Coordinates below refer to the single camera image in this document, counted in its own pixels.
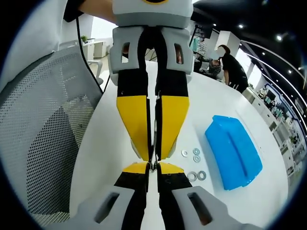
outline blue container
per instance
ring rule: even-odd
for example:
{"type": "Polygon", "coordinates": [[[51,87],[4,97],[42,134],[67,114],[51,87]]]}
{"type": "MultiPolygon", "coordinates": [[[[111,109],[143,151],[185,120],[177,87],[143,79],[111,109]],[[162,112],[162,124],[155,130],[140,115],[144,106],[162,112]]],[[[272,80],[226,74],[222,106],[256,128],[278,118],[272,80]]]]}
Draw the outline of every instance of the blue container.
{"type": "Polygon", "coordinates": [[[215,115],[205,135],[225,190],[245,187],[261,172],[257,150],[238,119],[215,115]]]}

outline gray mesh backrest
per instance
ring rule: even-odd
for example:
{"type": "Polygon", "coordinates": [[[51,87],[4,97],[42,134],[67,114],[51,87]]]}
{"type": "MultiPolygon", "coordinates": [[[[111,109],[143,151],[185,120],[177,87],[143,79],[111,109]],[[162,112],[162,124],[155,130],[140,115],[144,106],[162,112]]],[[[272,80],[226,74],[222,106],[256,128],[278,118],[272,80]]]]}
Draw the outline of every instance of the gray mesh backrest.
{"type": "Polygon", "coordinates": [[[41,226],[69,218],[75,160],[101,96],[78,46],[31,64],[0,94],[1,161],[41,226]]]}

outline metal washer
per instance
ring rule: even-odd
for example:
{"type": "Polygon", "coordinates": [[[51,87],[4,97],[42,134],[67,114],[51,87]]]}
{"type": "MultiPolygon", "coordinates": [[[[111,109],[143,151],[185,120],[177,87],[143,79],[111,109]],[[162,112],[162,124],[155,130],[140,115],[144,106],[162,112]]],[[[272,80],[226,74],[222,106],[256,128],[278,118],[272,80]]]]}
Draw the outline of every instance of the metal washer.
{"type": "Polygon", "coordinates": [[[197,180],[197,174],[196,174],[196,172],[189,172],[188,175],[187,175],[187,177],[188,177],[188,180],[189,180],[190,182],[194,182],[194,181],[197,180]]]}
{"type": "Polygon", "coordinates": [[[188,152],[185,151],[185,150],[182,150],[182,151],[181,151],[181,155],[182,155],[183,157],[188,157],[188,152]]]}
{"type": "Polygon", "coordinates": [[[193,160],[194,160],[196,163],[198,163],[198,162],[201,161],[201,157],[198,156],[198,155],[194,155],[194,156],[193,156],[193,160]]]}
{"type": "Polygon", "coordinates": [[[201,153],[201,151],[198,148],[193,149],[193,153],[195,155],[199,155],[201,153]]]}
{"type": "Polygon", "coordinates": [[[199,171],[198,174],[197,174],[197,178],[198,178],[200,181],[204,181],[204,180],[206,180],[206,178],[207,178],[207,174],[206,174],[204,171],[199,171]]]}

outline black ceiling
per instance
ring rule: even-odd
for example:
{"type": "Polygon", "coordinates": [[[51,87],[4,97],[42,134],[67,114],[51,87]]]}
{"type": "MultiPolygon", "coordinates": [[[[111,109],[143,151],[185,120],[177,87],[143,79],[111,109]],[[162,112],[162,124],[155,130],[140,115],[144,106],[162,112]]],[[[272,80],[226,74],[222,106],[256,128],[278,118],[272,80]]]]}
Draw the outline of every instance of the black ceiling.
{"type": "MultiPolygon", "coordinates": [[[[306,64],[306,10],[303,5],[280,0],[200,0],[194,4],[192,20],[207,29],[231,31],[241,40],[265,47],[286,59],[296,69],[306,64]],[[239,24],[244,25],[244,28],[240,29],[239,24]],[[281,42],[276,40],[277,35],[283,36],[281,42]]],[[[304,86],[303,77],[288,64],[262,48],[244,42],[241,48],[285,76],[307,101],[307,84],[304,86]]],[[[252,61],[286,94],[293,95],[293,102],[299,97],[279,74],[256,60],[252,61]]]]}

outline black shirt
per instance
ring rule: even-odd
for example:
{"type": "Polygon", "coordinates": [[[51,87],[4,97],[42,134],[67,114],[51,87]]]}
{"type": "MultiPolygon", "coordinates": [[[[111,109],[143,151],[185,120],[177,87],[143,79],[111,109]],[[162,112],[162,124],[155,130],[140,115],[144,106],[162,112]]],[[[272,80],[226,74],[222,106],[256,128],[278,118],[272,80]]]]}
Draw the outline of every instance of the black shirt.
{"type": "Polygon", "coordinates": [[[239,83],[247,81],[246,73],[240,63],[230,54],[225,54],[222,57],[223,70],[229,73],[229,82],[239,83]]]}

